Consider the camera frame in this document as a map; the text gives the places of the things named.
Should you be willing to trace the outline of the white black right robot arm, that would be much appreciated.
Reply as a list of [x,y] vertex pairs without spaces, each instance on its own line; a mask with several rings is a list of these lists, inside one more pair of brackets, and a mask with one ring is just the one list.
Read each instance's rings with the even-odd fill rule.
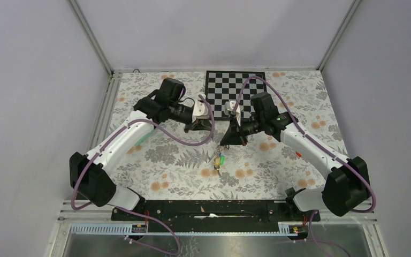
[[220,141],[222,146],[245,146],[248,136],[264,132],[291,147],[314,166],[325,179],[316,189],[301,189],[287,193],[286,215],[298,221],[307,211],[328,209],[336,216],[344,216],[371,197],[368,168],[360,157],[349,158],[322,144],[309,134],[291,113],[279,112],[271,95],[262,92],[252,96],[254,113],[249,120],[240,119],[236,101],[225,104],[230,116],[229,127]]

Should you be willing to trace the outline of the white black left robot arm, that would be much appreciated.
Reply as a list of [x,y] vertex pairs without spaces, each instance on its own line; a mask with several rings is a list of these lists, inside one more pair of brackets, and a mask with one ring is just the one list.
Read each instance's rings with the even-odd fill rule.
[[[130,115],[104,141],[85,154],[76,152],[70,157],[73,210],[87,206],[75,204],[77,195],[81,195],[88,200],[89,205],[124,208],[124,213],[132,220],[144,215],[145,207],[139,202],[142,197],[130,188],[116,185],[110,176],[119,160],[155,129],[185,146],[200,146],[211,140],[215,129],[212,107],[203,94],[197,96],[193,106],[184,105],[181,98],[185,92],[186,87],[179,80],[164,79],[159,89],[137,101]],[[186,131],[194,130],[204,120],[209,135],[199,142],[182,141],[162,128],[161,124],[167,120],[184,124]]]

